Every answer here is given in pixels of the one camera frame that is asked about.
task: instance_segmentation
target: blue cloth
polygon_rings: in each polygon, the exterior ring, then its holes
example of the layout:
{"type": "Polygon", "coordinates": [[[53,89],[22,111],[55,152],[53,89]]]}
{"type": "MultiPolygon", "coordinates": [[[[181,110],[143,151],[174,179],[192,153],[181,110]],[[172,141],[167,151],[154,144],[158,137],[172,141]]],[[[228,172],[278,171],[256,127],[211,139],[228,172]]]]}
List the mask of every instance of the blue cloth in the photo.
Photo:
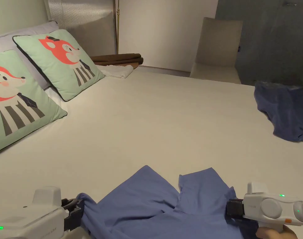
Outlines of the blue cloth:
{"type": "Polygon", "coordinates": [[[256,238],[255,221],[225,215],[235,191],[212,168],[180,175],[179,187],[145,166],[97,204],[80,194],[83,227],[96,239],[256,238]]]}
{"type": "Polygon", "coordinates": [[[273,134],[287,141],[303,141],[303,88],[257,82],[257,108],[274,125],[273,134]]]}

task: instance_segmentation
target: white wall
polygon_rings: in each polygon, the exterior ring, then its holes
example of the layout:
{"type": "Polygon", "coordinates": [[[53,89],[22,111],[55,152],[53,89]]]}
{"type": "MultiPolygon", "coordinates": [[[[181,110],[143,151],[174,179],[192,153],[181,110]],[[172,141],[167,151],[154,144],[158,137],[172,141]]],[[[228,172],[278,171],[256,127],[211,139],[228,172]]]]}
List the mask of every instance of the white wall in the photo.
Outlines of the white wall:
{"type": "Polygon", "coordinates": [[[217,4],[218,0],[120,0],[119,53],[140,53],[145,66],[190,71],[203,17],[214,18],[217,4]]]}
{"type": "Polygon", "coordinates": [[[44,0],[0,0],[0,34],[47,21],[44,0]]]}

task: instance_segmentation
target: white pillow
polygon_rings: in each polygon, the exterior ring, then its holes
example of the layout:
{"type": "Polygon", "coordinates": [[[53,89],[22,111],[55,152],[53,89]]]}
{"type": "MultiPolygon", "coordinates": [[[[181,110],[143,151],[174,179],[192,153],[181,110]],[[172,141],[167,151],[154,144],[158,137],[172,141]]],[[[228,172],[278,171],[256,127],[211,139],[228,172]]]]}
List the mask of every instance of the white pillow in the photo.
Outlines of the white pillow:
{"type": "Polygon", "coordinates": [[[28,68],[33,78],[39,83],[42,89],[49,87],[49,83],[44,79],[44,77],[38,72],[38,70],[32,65],[32,63],[26,58],[23,53],[17,48],[16,44],[13,42],[13,36],[21,35],[38,35],[46,34],[52,31],[58,30],[58,24],[54,21],[48,22],[39,26],[24,28],[3,34],[0,36],[0,52],[7,50],[15,50],[23,61],[24,65],[28,68]]]}

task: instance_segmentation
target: folded brown towel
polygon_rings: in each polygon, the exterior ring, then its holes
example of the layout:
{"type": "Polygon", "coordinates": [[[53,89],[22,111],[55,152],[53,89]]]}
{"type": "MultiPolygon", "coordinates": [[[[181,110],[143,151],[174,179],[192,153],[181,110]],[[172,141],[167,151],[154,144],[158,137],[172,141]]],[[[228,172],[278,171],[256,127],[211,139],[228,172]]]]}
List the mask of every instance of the folded brown towel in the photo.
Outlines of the folded brown towel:
{"type": "Polygon", "coordinates": [[[144,62],[144,59],[142,57],[137,59],[126,59],[123,61],[111,61],[111,62],[96,62],[94,61],[95,65],[100,66],[108,66],[108,65],[119,65],[119,64],[126,64],[126,63],[138,63],[141,65],[144,62]]]}
{"type": "Polygon", "coordinates": [[[92,59],[93,62],[115,62],[115,61],[138,59],[141,58],[141,55],[130,53],[130,54],[118,54],[118,55],[91,56],[90,58],[92,59]]]}

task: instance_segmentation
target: pillow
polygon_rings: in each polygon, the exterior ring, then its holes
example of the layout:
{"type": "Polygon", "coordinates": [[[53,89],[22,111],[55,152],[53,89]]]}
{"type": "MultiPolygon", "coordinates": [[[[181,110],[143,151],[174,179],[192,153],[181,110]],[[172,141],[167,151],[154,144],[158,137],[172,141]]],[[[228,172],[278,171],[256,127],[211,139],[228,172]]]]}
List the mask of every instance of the pillow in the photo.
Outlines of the pillow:
{"type": "Polygon", "coordinates": [[[104,77],[67,30],[15,36],[18,48],[38,66],[64,101],[69,101],[104,77]]]}
{"type": "Polygon", "coordinates": [[[37,69],[31,64],[31,62],[17,48],[16,44],[12,40],[12,37],[15,35],[38,35],[38,34],[49,33],[55,30],[58,30],[58,24],[53,21],[35,27],[13,31],[0,36],[0,52],[4,52],[7,50],[17,51],[24,65],[28,68],[32,77],[39,83],[42,89],[46,89],[47,87],[49,87],[50,84],[46,82],[44,77],[37,71],[37,69]]]}
{"type": "Polygon", "coordinates": [[[0,149],[66,115],[14,50],[0,53],[0,149]]]}

